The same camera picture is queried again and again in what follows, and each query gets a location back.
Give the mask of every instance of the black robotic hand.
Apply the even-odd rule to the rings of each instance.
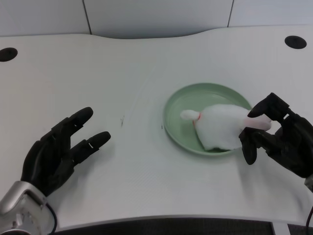
[[[90,107],[84,108],[58,123],[35,142],[25,158],[21,181],[31,183],[45,196],[62,186],[77,164],[111,138],[108,132],[102,132],[70,148],[70,137],[83,127],[92,114]]]
[[[296,175],[313,174],[313,126],[290,110],[289,105],[274,93],[259,102],[248,114],[255,118],[265,114],[278,121],[281,128],[271,135],[263,130],[245,128],[239,135],[246,162],[251,165],[257,148],[264,148],[269,157]]]

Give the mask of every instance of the plate rim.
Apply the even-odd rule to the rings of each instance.
[[[185,86],[185,87],[180,88],[179,90],[177,90],[176,92],[174,92],[174,93],[167,99],[167,101],[166,101],[166,103],[165,103],[165,106],[164,106],[164,108],[163,108],[163,115],[162,115],[164,129],[165,129],[166,133],[172,138],[172,140],[173,140],[176,144],[178,144],[178,145],[181,146],[183,149],[186,149],[186,150],[188,150],[188,151],[190,151],[190,152],[193,152],[193,153],[196,153],[196,154],[200,154],[200,155],[205,155],[205,156],[222,156],[222,155],[224,156],[224,155],[233,154],[233,153],[237,152],[238,149],[240,149],[240,148],[238,148],[238,149],[233,149],[233,150],[228,150],[228,151],[221,152],[221,153],[200,152],[200,151],[194,150],[194,149],[189,148],[189,147],[186,147],[185,145],[183,145],[182,143],[180,143],[180,142],[168,131],[168,126],[167,126],[167,123],[166,123],[166,121],[165,121],[165,118],[166,118],[166,117],[165,117],[165,110],[166,110],[166,108],[167,108],[167,106],[168,106],[169,101],[172,99],[172,97],[173,97],[176,93],[180,92],[181,90],[184,90],[184,89],[186,89],[186,88],[188,88],[188,87],[191,87],[191,86],[196,86],[196,85],[201,85],[201,84],[205,84],[205,85],[212,84],[212,85],[218,85],[218,86],[222,86],[222,87],[228,88],[228,89],[230,89],[230,90],[236,92],[237,94],[239,94],[239,95],[247,102],[247,104],[250,106],[250,108],[252,108],[252,106],[251,106],[251,104],[249,103],[249,101],[248,101],[243,95],[241,95],[239,92],[237,92],[236,90],[234,90],[234,89],[232,89],[232,88],[230,88],[230,87],[228,87],[228,86],[224,86],[224,85],[221,85],[221,84],[218,84],[218,83],[212,83],[212,82],[194,83],[194,84],[190,84],[190,85],[188,85],[188,86]]]

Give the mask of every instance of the robot finger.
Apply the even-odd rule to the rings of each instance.
[[[111,135],[105,131],[99,133],[88,140],[83,140],[70,150],[71,158],[75,165],[82,163],[91,154],[99,150],[99,148],[109,141]]]
[[[41,138],[41,141],[45,141],[49,138],[57,139],[60,135],[63,135],[65,138],[70,138],[74,133],[83,127],[92,115],[93,110],[91,107],[86,107],[74,113],[72,116],[65,118],[52,127],[51,131]]]

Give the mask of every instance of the robotic wrist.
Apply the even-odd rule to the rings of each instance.
[[[28,182],[16,181],[0,201],[0,235],[46,235],[55,225],[47,198]]]

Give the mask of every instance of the black cable hole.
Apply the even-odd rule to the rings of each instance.
[[[8,47],[0,50],[0,62],[6,62],[13,60],[18,54],[18,50],[12,47]]]
[[[287,46],[293,49],[303,49],[307,46],[307,42],[298,36],[288,36],[285,38],[285,43]]]

